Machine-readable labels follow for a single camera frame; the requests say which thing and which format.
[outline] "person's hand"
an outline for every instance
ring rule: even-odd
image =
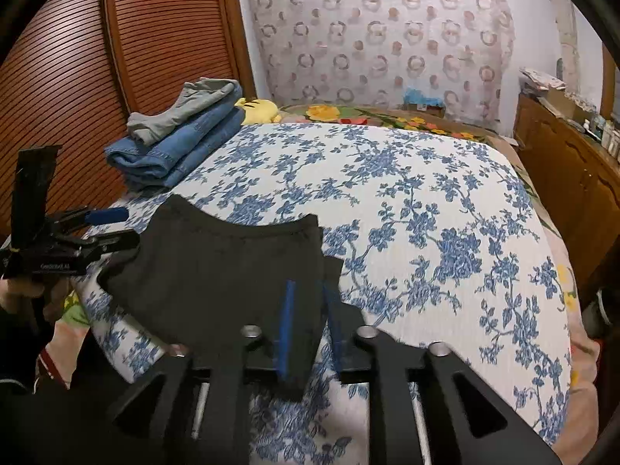
[[[24,300],[41,297],[45,291],[42,283],[30,281],[27,277],[0,279],[0,307],[7,313],[17,314],[24,309]],[[64,298],[70,291],[69,280],[60,279],[50,292],[51,300],[43,308],[45,320],[53,324],[63,315]]]

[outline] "wooden dresser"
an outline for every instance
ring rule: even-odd
[[[566,243],[582,305],[587,304],[620,270],[620,165],[596,142],[523,95],[515,138]]]

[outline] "yellow plush toy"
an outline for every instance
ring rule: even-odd
[[[247,102],[245,98],[241,98],[235,107],[243,108],[246,111],[246,118],[243,126],[248,124],[271,124],[272,122],[280,122],[282,117],[278,112],[277,105],[269,100],[254,100]]]

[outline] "floral blanket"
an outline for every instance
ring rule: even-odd
[[[376,107],[346,107],[343,105],[293,105],[280,110],[281,122],[334,122],[336,124],[360,124],[363,126],[387,127],[389,129],[406,129],[407,131],[421,131],[423,133],[452,136],[452,138],[489,143],[486,136],[477,136],[464,130],[451,131],[442,123],[428,122],[428,116],[404,110],[380,110]]]
[[[384,127],[245,126],[172,192],[241,224],[317,214],[324,252],[345,260],[344,301],[408,344],[451,344],[545,441],[556,441],[570,384],[565,297],[529,196],[497,150]],[[94,231],[141,231],[166,197],[128,196],[117,203],[129,209],[125,225]],[[102,349],[132,381],[162,344],[110,311],[95,281],[102,264],[77,291]],[[253,463],[367,463],[367,399],[366,386],[338,383],[324,338],[302,403],[253,400]]]

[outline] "patterned curtain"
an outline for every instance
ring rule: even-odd
[[[491,125],[515,32],[506,0],[250,0],[274,100],[395,108],[407,87]]]

